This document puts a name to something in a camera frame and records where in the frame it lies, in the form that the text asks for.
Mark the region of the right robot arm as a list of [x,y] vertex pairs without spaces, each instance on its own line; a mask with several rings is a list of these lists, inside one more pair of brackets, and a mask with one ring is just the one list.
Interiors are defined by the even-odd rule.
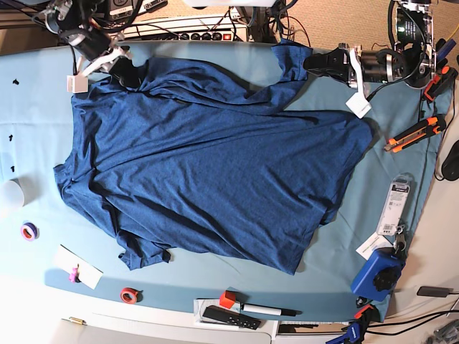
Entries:
[[64,43],[80,53],[74,75],[67,78],[67,90],[74,94],[86,92],[89,76],[94,72],[107,73],[124,87],[141,85],[141,73],[133,65],[130,48],[120,46],[123,31],[137,17],[141,2],[133,7],[128,21],[119,27],[100,26],[93,14],[99,1],[50,1],[40,12],[46,28]]

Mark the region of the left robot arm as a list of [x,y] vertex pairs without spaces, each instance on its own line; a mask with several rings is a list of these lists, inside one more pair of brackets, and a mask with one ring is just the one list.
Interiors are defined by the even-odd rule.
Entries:
[[330,52],[307,57],[303,67],[312,75],[330,77],[354,89],[377,83],[375,90],[364,91],[367,100],[382,88],[400,82],[423,89],[437,64],[430,6],[430,1],[390,1],[388,47],[363,50],[340,44]]

